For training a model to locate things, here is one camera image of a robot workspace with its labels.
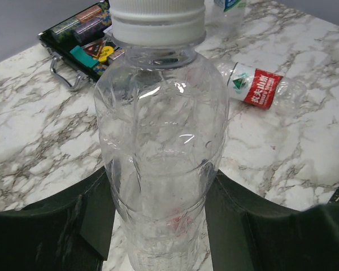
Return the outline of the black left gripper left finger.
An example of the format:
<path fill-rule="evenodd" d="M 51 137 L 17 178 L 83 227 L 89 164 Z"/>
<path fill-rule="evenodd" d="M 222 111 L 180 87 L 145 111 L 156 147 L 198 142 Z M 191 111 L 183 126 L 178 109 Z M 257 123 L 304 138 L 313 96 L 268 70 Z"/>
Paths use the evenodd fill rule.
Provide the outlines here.
<path fill-rule="evenodd" d="M 114 217 L 104 168 L 19 211 L 0 212 L 0 270 L 102 270 Z"/>

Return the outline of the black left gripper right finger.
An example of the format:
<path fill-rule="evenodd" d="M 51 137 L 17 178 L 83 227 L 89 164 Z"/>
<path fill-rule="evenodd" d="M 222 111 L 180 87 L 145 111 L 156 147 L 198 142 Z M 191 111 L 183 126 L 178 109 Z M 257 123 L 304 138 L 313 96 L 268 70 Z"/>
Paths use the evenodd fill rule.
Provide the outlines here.
<path fill-rule="evenodd" d="M 217 172 L 205 209 L 214 270 L 339 270 L 339 188 L 296 211 Z"/>

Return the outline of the clear unlabelled plastic bottle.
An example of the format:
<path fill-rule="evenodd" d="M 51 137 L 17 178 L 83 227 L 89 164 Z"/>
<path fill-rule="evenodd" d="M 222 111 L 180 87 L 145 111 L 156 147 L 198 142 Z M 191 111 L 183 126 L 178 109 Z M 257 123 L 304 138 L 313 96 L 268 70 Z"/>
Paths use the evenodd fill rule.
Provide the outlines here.
<path fill-rule="evenodd" d="M 95 86 L 99 143 L 134 270 L 191 270 L 206 194 L 225 142 L 229 94 L 196 51 L 191 19 L 112 17 L 124 50 Z M 173 209 L 189 210 L 187 233 L 169 236 Z"/>

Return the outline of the white blue Pocari cap spare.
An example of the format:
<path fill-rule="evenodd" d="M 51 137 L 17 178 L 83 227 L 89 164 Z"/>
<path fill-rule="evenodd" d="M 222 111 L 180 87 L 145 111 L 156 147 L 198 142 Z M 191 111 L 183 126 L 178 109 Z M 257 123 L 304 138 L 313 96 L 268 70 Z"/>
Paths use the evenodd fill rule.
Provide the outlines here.
<path fill-rule="evenodd" d="M 178 0 L 111 0 L 112 17 L 124 20 L 160 21 L 202 16 L 204 1 Z"/>

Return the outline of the Pocari Sweat clear bottle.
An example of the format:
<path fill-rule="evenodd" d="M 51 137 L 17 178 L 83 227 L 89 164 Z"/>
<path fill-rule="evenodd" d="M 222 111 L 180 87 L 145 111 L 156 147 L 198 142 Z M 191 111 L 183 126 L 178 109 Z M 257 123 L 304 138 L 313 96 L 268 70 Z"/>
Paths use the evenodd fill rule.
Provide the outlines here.
<path fill-rule="evenodd" d="M 245 8 L 247 0 L 214 0 L 214 4 L 220 8 L 222 12 L 226 12 L 234 7 Z"/>

